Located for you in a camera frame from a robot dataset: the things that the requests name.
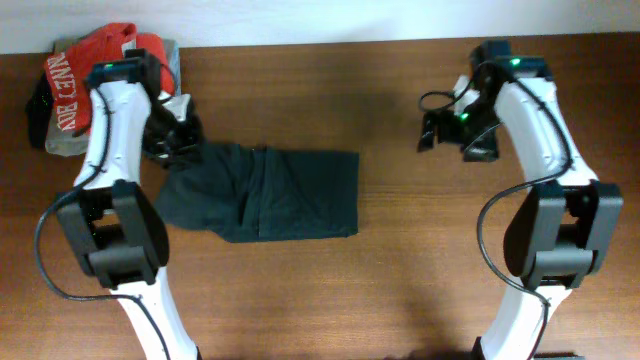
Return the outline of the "dark green t-shirt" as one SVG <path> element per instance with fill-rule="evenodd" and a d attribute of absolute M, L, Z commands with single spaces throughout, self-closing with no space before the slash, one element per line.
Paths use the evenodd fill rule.
<path fill-rule="evenodd" d="M 356 152 L 206 143 L 201 156 L 161 187 L 154 207 L 165 223 L 230 243 L 358 232 Z"/>

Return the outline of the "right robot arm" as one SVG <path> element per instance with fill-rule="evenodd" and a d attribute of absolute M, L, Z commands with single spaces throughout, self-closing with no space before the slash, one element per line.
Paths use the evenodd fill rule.
<path fill-rule="evenodd" d="M 539 359 L 554 312 L 602 267 L 623 196 L 581 156 L 543 58 L 515 55 L 506 40 L 486 40 L 471 52 L 470 66 L 471 74 L 444 92 L 447 104 L 422 110 L 417 149 L 448 143 L 459 146 L 466 162 L 493 162 L 499 157 L 496 131 L 507 130 L 524 181 L 491 197 L 476 222 L 481 256 L 506 289 L 469 356 Z M 499 200 L 519 191 L 527 195 L 504 234 L 508 270 L 502 272 L 488 254 L 484 221 Z"/>

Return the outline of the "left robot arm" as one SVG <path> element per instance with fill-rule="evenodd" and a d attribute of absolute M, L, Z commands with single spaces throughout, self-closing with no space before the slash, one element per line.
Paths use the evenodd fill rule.
<path fill-rule="evenodd" d="M 97 63 L 86 79 L 91 130 L 72 189 L 46 210 L 55 215 L 82 272 L 105 294 L 73 295 L 52 279 L 47 286 L 77 302 L 117 301 L 149 359 L 198 359 L 171 294 L 169 238 L 164 222 L 140 186 L 148 157 L 177 169 L 200 158 L 202 125 L 191 97 L 168 95 L 166 67 L 145 49 Z"/>

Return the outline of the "olive grey folded garment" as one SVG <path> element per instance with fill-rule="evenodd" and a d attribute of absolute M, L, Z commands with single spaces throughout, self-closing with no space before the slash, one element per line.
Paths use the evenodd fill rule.
<path fill-rule="evenodd" d="M 181 94 L 179 47 L 175 40 L 161 39 L 156 35 L 144 33 L 138 35 L 136 42 L 130 41 L 123 45 L 123 49 L 145 48 L 158 59 L 166 61 L 167 70 L 162 75 L 163 87 L 171 94 Z M 71 106 L 71 112 L 65 110 L 58 114 L 57 106 L 53 103 L 51 119 L 45 142 L 45 150 L 54 155 L 75 156 L 86 152 L 90 131 L 76 133 L 78 115 L 76 105 Z"/>

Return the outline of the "red folded t-shirt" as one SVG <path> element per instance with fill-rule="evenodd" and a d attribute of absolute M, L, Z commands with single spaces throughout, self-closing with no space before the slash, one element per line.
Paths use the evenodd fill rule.
<path fill-rule="evenodd" d="M 76 132 L 89 126 L 91 103 L 84 80 L 96 63 L 122 60 L 129 49 L 144 48 L 164 65 L 168 63 L 163 39 L 140 33 L 133 23 L 109 23 L 75 39 L 44 63 L 51 89 L 57 127 Z"/>

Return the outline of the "black folded garment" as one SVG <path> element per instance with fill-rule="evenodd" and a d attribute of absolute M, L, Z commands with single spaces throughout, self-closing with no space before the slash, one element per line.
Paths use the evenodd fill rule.
<path fill-rule="evenodd" d="M 44 150 L 54 99 L 46 75 L 43 74 L 26 103 L 28 139 L 32 148 Z"/>

